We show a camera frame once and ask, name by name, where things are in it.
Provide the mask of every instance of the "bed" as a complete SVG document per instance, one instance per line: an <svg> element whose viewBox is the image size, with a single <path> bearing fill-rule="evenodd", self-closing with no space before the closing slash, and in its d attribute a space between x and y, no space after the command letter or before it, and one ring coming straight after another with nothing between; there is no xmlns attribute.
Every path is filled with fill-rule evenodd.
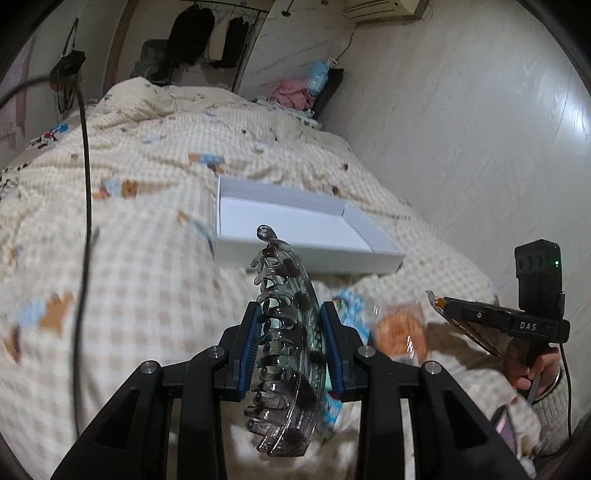
<svg viewBox="0 0 591 480"><path fill-rule="evenodd" d="M498 362L455 334L424 294L493 302L488 278L382 187L344 140L225 90L142 78L114 86L88 128L95 241L82 343L85 422L142 361L172 364L216 344L258 294L253 273L213 263L203 234L213 230L217 175L228 174L338 192L363 209L407 257L390 275L314 278L319 300L343 287L378 304L419 299L432 357L488 417L509 405L519 456L531 454L535 414ZM223 171L200 164L200 154L223 157ZM80 128L3 177L13 194L0 202L0 431L33 478L45 480L74 441L70 359L85 237ZM244 407L222 408L230 478L352 478L359 404L345 405L334 437L314 440L297 459L258 453ZM407 449L407 472L411 460Z"/></svg>

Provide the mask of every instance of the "pink cloth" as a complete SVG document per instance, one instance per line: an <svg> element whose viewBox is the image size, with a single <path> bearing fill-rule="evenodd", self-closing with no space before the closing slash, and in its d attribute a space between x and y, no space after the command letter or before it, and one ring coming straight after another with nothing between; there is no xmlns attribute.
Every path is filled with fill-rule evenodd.
<svg viewBox="0 0 591 480"><path fill-rule="evenodd" d="M283 106L296 110L307 110L314 105L316 97L310 94L304 81L282 80L271 98Z"/></svg>

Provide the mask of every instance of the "open cardboard box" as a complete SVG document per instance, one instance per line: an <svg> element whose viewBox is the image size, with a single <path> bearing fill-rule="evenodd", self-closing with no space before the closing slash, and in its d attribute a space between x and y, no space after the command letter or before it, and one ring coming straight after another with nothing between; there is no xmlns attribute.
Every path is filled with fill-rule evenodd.
<svg viewBox="0 0 591 480"><path fill-rule="evenodd" d="M215 262L250 268L269 225L288 242L310 273L391 273L404 253L352 202L220 175L217 184Z"/></svg>

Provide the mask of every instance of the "silver bolt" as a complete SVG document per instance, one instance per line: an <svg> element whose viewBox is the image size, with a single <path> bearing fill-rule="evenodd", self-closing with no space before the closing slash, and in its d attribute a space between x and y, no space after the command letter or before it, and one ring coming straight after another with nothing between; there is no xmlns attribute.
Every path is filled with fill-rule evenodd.
<svg viewBox="0 0 591 480"><path fill-rule="evenodd" d="M226 351L219 345L211 346L207 349L207 356L211 358L220 358L224 353L226 353Z"/></svg>
<svg viewBox="0 0 591 480"><path fill-rule="evenodd" d="M374 356L375 355L375 349L372 346L369 345L362 345L357 349L357 352L359 353L359 355L365 357L365 358L369 358L370 356Z"/></svg>
<svg viewBox="0 0 591 480"><path fill-rule="evenodd" d="M425 370L427 370L427 372L429 372L431 375L437 375L441 373L441 365L439 365L437 362L428 361L425 362Z"/></svg>
<svg viewBox="0 0 591 480"><path fill-rule="evenodd" d="M141 364L139 369L143 374L153 374L158 369L158 364L154 360L148 360Z"/></svg>

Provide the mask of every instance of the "white garment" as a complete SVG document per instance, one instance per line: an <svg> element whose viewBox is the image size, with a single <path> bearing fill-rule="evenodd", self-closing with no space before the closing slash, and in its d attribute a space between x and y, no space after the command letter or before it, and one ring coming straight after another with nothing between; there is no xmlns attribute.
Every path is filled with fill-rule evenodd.
<svg viewBox="0 0 591 480"><path fill-rule="evenodd" d="M226 45L226 34L228 33L228 25L230 24L230 12L217 23L209 37L209 51L207 58L209 61L218 61L222 59L223 48Z"/></svg>

